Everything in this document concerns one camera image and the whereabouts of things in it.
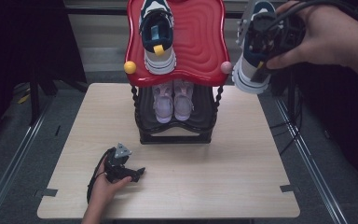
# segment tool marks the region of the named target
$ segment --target black tape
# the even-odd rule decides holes
[[[295,191],[295,188],[293,186],[291,186],[291,185],[282,185],[282,186],[280,186],[280,188],[281,188],[282,193]]]
[[[57,189],[39,189],[34,193],[34,197],[43,198],[43,196],[55,197]]]

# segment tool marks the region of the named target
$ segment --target shoe rack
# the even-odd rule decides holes
[[[135,122],[142,144],[210,143],[223,86],[232,70],[224,38],[225,5],[222,0],[167,0],[173,19],[173,50],[176,66],[165,75],[153,75],[145,68],[145,50],[139,34],[142,0],[130,0],[127,6],[130,37],[125,62],[135,65],[127,74],[132,86]],[[152,86],[177,78],[194,83],[194,110],[186,121],[174,116],[159,123],[153,109]],[[213,95],[213,87],[218,87]],[[179,127],[194,135],[157,135]]]

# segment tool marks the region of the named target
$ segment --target pink ball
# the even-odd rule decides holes
[[[224,74],[230,74],[232,72],[231,62],[223,62],[222,65],[220,65],[220,69]]]

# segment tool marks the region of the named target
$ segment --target light wood tabletop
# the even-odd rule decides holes
[[[99,159],[122,143],[125,164],[145,167],[120,191],[108,218],[297,217],[299,208],[256,95],[225,86],[210,144],[142,145],[129,84],[92,84],[79,109],[37,214],[82,218]],[[181,132],[180,128],[166,133]]]

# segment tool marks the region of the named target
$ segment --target gray floor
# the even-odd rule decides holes
[[[125,82],[123,74],[112,72],[88,73],[89,81]],[[55,97],[41,94],[41,105],[51,102],[43,123],[30,145],[6,197],[0,204],[0,223],[78,223],[80,220],[43,220],[36,211],[41,199],[34,196],[39,189],[45,189],[60,157],[65,140],[71,130],[84,93],[58,83],[59,92]],[[0,123],[0,178],[16,153],[23,136],[28,130],[31,116],[30,101],[17,104],[21,88]],[[259,95],[269,126],[282,123],[282,115],[276,100],[269,91]],[[334,141],[324,135],[323,125],[303,105],[301,134],[305,139],[324,179],[336,197],[339,207],[348,223],[358,223],[358,174],[341,155]],[[278,150],[290,142],[291,135],[285,125],[271,129]],[[323,198],[312,180],[296,144],[291,144],[282,154],[282,162],[291,184],[295,187],[296,198],[301,210],[297,218],[257,219],[262,223],[335,223],[326,209]],[[146,220],[118,221],[118,223],[146,223]],[[185,223],[247,223],[247,220],[187,220]]]

